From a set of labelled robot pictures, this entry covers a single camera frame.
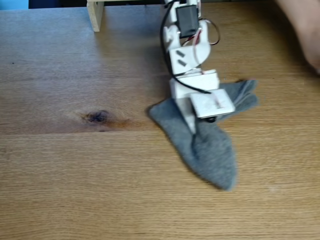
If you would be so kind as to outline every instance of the wood grain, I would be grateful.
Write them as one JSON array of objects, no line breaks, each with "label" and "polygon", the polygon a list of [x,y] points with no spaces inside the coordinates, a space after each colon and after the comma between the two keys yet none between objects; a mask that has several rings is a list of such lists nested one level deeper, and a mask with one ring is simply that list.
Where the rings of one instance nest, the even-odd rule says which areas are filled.
[{"label": "wood grain", "polygon": [[205,68],[259,79],[221,126],[238,185],[194,176],[145,109],[169,93],[159,6],[0,14],[1,240],[318,240],[320,84],[271,2],[208,3]]}]

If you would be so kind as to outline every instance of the wooden block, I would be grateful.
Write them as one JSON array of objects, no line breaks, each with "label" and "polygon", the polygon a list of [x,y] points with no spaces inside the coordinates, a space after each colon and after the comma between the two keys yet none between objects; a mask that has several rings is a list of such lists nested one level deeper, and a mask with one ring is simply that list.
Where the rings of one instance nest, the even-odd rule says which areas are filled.
[{"label": "wooden block", "polygon": [[86,7],[88,9],[91,25],[93,28],[93,31],[100,32],[100,26],[101,26],[101,19],[102,19],[102,13],[104,11],[104,1],[94,1],[89,2],[86,4]]}]

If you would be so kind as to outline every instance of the black cable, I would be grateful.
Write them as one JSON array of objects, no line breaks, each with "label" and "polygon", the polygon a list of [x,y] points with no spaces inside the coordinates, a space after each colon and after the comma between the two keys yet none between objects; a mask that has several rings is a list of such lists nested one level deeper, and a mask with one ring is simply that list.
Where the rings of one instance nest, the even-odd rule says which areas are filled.
[{"label": "black cable", "polygon": [[202,94],[211,94],[211,92],[209,92],[209,91],[202,90],[202,89],[200,89],[200,88],[196,88],[196,87],[193,87],[193,86],[189,86],[189,85],[181,82],[181,81],[180,81],[179,79],[177,79],[177,77],[174,75],[174,73],[173,73],[173,71],[172,71],[172,68],[171,68],[171,66],[170,66],[170,64],[169,64],[169,61],[168,61],[168,58],[167,58],[167,53],[166,53],[166,47],[165,47],[165,43],[164,43],[164,28],[165,28],[165,26],[166,26],[166,22],[167,22],[167,19],[168,19],[169,14],[170,14],[170,11],[171,11],[171,9],[172,9],[172,7],[173,7],[173,5],[174,5],[175,2],[179,2],[179,0],[173,0],[173,1],[171,1],[171,2],[169,2],[169,3],[167,4],[168,9],[167,9],[167,12],[166,12],[165,15],[164,15],[164,18],[163,18],[162,23],[161,23],[161,28],[160,28],[160,43],[161,43],[161,49],[162,49],[162,53],[163,53],[163,57],[164,57],[165,64],[166,64],[166,66],[167,66],[167,68],[168,68],[168,71],[169,71],[171,77],[172,77],[175,81],[177,81],[179,84],[181,84],[182,86],[184,86],[184,87],[186,87],[186,88],[188,88],[188,89],[192,89],[192,90],[197,91],[197,92],[202,93]]}]

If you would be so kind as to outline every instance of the hand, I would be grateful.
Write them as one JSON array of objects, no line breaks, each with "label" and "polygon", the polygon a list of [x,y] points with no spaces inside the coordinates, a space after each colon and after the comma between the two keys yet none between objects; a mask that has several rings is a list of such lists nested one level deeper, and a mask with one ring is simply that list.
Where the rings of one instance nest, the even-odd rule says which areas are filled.
[{"label": "hand", "polygon": [[311,22],[296,32],[306,60],[320,74],[320,12],[318,23]]},{"label": "hand", "polygon": [[293,25],[306,60],[320,74],[320,0],[276,0]]}]

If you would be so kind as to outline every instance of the wire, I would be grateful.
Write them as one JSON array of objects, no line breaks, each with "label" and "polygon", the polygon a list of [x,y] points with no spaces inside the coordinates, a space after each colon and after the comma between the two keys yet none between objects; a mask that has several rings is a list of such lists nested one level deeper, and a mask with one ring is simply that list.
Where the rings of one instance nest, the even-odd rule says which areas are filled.
[{"label": "wire", "polygon": [[175,2],[179,2],[179,0],[172,0],[171,2],[169,2],[169,3],[167,4],[168,9],[167,9],[167,11],[166,11],[166,13],[165,13],[165,15],[164,15],[164,17],[163,17],[163,20],[162,20],[162,23],[161,23],[161,27],[160,27],[160,44],[161,44],[161,49],[162,49],[162,53],[163,53],[163,57],[164,57],[165,64],[166,64],[166,66],[167,66],[167,68],[168,68],[168,71],[169,71],[171,77],[172,77],[175,81],[177,81],[179,84],[181,84],[182,86],[184,86],[184,87],[186,87],[186,88],[188,88],[188,89],[192,89],[192,90],[197,91],[197,92],[202,93],[202,94],[211,94],[211,92],[209,92],[209,91],[202,90],[202,89],[200,89],[200,88],[196,88],[196,87],[193,87],[193,86],[189,86],[189,85],[181,82],[181,81],[180,81],[179,79],[177,79],[177,77],[174,75],[173,70],[172,70],[172,68],[171,68],[171,66],[170,66],[170,64],[169,64],[169,60],[168,60],[168,58],[167,58],[167,53],[166,53],[165,42],[164,42],[164,28],[165,28],[165,26],[166,26],[166,22],[167,22],[168,16],[169,16],[169,14],[170,14],[170,12],[171,12],[171,9],[172,9],[173,5],[175,4]]},{"label": "wire", "polygon": [[215,28],[215,30],[216,30],[216,33],[218,34],[218,40],[217,40],[216,42],[214,42],[214,43],[211,43],[211,42],[210,42],[210,45],[211,45],[211,46],[217,45],[217,44],[220,42],[220,40],[221,40],[221,34],[220,34],[219,27],[218,27],[213,21],[211,21],[211,20],[209,20],[209,19],[207,19],[207,18],[201,18],[201,19],[199,19],[199,21],[201,21],[201,20],[205,20],[207,23],[209,23],[209,24],[211,24],[212,26],[214,26],[214,28]]},{"label": "wire", "polygon": [[[209,42],[209,44],[210,44],[211,46],[217,45],[217,44],[220,42],[220,40],[221,40],[221,34],[220,34],[220,30],[219,30],[218,26],[217,26],[213,21],[211,21],[211,20],[209,20],[209,19],[207,19],[207,18],[200,18],[199,21],[201,21],[201,20],[205,20],[207,23],[209,23],[209,24],[211,24],[211,25],[213,25],[213,26],[215,27],[215,30],[216,30],[216,32],[218,33],[218,40],[217,40],[216,42],[213,42],[213,43],[212,43],[212,42]],[[189,37],[189,38],[182,44],[182,46],[183,46],[183,47],[186,46],[192,39],[194,39],[194,37],[195,37],[195,35]]]},{"label": "wire", "polygon": [[199,59],[198,59],[198,56],[197,56],[197,48],[196,48],[196,46],[197,46],[197,41],[199,39],[200,33],[201,33],[201,28],[199,28],[196,31],[195,35],[193,36],[193,41],[192,41],[193,55],[194,55],[195,62],[196,62],[196,64],[198,66],[201,65],[201,63],[199,62]]}]

